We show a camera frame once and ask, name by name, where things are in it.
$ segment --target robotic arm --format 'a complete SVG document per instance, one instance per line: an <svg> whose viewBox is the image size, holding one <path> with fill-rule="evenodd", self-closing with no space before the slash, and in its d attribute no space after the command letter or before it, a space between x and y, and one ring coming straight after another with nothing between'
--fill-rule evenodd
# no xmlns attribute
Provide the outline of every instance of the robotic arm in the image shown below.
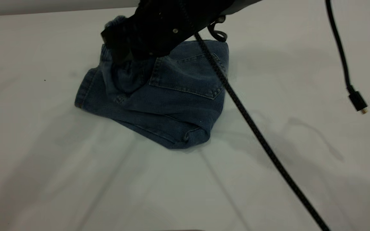
<svg viewBox="0 0 370 231"><path fill-rule="evenodd" d="M217 40L225 41L225 33L213 30L215 24L261 0L182 1L196 31L208 26ZM176 0L141 0L133 16L101 33L117 64L166 56L193 34Z"/></svg>

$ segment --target blue jeans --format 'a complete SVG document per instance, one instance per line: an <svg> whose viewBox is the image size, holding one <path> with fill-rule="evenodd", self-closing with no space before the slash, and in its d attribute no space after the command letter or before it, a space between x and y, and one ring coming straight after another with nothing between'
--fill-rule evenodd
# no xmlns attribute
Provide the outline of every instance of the blue jeans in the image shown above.
<svg viewBox="0 0 370 231"><path fill-rule="evenodd" d="M228 45L206 43L226 74ZM181 43L165 57L120 66L103 45L100 64L85 75L75 106L166 148L182 149L210 138L224 97L225 90L196 41Z"/></svg>

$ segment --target pocket stitching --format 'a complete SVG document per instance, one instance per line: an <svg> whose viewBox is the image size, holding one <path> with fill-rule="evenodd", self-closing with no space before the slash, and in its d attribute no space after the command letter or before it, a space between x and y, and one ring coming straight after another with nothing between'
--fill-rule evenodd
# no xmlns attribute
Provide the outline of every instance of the pocket stitching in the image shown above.
<svg viewBox="0 0 370 231"><path fill-rule="evenodd" d="M216 63L218 63L220 65L221 71L225 72L225 67L223 66L219 57L213 52L211 52L211 54L214 56L214 60L216 61ZM175 60L175 61L177 61L177 62L179 61L180 63L184 63L185 61L195 60L196 57L199 57L199 56L205 56L205 54L199 54L199 55L196 55L196 56L188 57L188 58L181 59L181 60ZM149 85L156 86L156 87L159 87L159 88L166 88L166 89L186 92L186 93L189 93L189 94L194 94L194 95L198 95L198 96L209 98L209 99L215 99L223 91L224 87L223 87L221 82L220 82L220 86L218 88L216 88L215 90L210 90L209 93L207 93L207 94L200 94L200 93L197 93L197 92L193 92L193 91L191 91L191 89L187 89L187 88L181 88L181 87L170 88L170 87L160 85L160 83L159 83L160 82L160 76L159 76L158 70L159 70L159 67L160 67L161 62L162 62L161 59L163 59L163 58L164 57L159 57L155 61L154 69L153 69L151 77L148 81Z"/></svg>

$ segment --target wall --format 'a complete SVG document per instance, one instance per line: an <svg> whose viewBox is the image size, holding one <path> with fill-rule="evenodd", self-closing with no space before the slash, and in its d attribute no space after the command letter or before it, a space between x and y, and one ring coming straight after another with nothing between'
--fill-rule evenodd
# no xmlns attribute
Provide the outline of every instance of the wall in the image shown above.
<svg viewBox="0 0 370 231"><path fill-rule="evenodd" d="M139 0L0 0L0 15L133 7Z"/></svg>

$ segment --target jeans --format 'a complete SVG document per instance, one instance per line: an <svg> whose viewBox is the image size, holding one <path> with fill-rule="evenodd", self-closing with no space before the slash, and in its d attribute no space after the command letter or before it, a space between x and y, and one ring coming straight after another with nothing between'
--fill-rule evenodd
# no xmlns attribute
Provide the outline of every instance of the jeans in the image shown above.
<svg viewBox="0 0 370 231"><path fill-rule="evenodd" d="M205 41L226 74L228 45ZM100 64L85 75L75 106L165 146L183 149L206 142L222 112L225 90L196 41L168 56L122 65L102 46Z"/></svg>

